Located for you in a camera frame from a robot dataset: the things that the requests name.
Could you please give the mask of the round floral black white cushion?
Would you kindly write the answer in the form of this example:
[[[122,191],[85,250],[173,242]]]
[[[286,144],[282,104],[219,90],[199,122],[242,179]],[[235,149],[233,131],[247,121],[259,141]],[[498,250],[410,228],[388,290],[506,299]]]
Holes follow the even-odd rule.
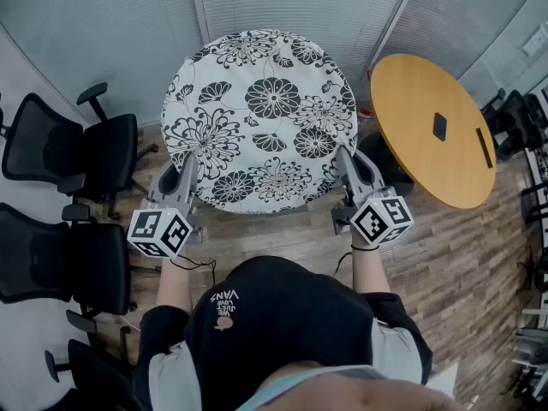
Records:
[[[197,160],[197,197],[232,213],[291,210],[337,183],[336,154],[353,152],[354,94],[335,61],[294,33],[223,36],[187,58],[161,115],[170,159]]]

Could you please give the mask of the black bar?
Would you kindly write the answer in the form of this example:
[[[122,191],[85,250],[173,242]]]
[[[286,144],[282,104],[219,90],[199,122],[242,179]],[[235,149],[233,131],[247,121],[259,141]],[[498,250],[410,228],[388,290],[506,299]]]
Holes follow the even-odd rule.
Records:
[[[484,135],[482,133],[481,128],[476,128],[476,134],[478,136],[480,146],[481,146],[482,152],[483,152],[484,157],[485,157],[485,162],[486,162],[487,168],[492,169],[493,168],[493,162],[491,160],[491,156],[490,156],[489,150],[487,148],[487,144],[485,143],[485,138],[484,138]]]

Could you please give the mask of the person's left forearm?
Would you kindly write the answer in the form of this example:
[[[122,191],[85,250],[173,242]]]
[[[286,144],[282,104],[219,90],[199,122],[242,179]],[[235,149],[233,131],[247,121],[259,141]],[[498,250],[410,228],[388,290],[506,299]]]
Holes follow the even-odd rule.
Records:
[[[156,305],[175,307],[186,314],[192,312],[190,270],[178,265],[172,259],[162,261]]]

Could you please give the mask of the black office chair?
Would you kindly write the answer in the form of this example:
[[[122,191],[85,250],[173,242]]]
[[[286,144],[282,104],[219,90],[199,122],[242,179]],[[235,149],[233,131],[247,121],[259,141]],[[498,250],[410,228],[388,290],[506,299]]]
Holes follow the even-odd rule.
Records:
[[[98,97],[108,84],[98,83],[82,92],[78,105],[88,103],[99,122],[84,128],[53,110],[38,94],[30,92],[22,101],[10,125],[3,123],[0,109],[0,137],[5,139],[0,170],[11,181],[46,182],[74,199],[108,203],[107,216],[115,211],[116,196],[131,188],[148,191],[133,179],[138,160],[158,145],[138,149],[136,116],[109,118]]]
[[[536,95],[506,94],[497,90],[481,110],[490,130],[498,161],[508,161],[524,149],[539,149],[546,143],[548,117]]]
[[[56,363],[45,351],[45,363],[54,381],[70,372],[74,387],[45,411],[140,411],[133,397],[132,367],[102,348],[71,339],[68,362]]]
[[[87,205],[63,208],[60,223],[43,223],[0,203],[0,301],[75,301],[71,325],[97,343],[95,317],[136,309],[130,299],[133,270],[121,225],[98,223]]]

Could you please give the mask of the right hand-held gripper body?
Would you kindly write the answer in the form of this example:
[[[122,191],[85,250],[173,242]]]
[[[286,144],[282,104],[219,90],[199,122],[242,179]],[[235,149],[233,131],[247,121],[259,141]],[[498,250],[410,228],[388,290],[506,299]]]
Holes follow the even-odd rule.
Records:
[[[372,247],[394,241],[414,225],[412,214],[392,186],[382,187],[370,194],[354,197],[354,203],[343,200],[331,210],[337,235],[354,228]]]

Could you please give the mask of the round wooden table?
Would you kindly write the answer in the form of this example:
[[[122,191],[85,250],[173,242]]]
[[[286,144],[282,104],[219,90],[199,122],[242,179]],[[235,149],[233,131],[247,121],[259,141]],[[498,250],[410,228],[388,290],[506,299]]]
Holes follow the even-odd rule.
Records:
[[[373,158],[386,184],[400,195],[418,185],[458,209],[486,201],[496,178],[492,137],[476,103],[453,76],[425,58],[394,54],[374,67],[370,95],[380,132],[360,148]],[[447,119],[445,141],[433,134],[436,112]],[[476,128],[484,135],[492,169]]]

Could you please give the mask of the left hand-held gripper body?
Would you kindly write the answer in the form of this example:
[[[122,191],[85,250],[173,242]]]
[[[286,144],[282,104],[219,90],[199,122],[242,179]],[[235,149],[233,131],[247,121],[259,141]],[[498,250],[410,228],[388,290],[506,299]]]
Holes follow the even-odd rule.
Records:
[[[148,258],[173,259],[185,244],[202,242],[200,216],[194,211],[195,192],[161,194],[151,189],[133,212],[127,240]]]

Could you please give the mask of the person's right forearm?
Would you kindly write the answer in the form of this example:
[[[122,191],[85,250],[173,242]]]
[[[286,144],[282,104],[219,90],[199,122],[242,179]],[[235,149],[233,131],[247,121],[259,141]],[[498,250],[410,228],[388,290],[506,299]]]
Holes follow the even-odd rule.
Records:
[[[351,244],[371,246],[352,228]],[[390,293],[390,285],[384,271],[379,250],[360,252],[352,250],[353,289],[360,294]]]

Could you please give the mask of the person's black t-shirt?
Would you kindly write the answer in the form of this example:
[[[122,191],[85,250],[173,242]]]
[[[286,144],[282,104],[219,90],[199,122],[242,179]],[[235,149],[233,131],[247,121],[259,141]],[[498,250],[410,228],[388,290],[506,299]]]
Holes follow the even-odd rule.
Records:
[[[236,411],[276,370],[303,361],[416,384],[432,371],[398,295],[360,294],[274,256],[238,265],[190,314],[154,307],[140,328],[134,397],[144,411]]]

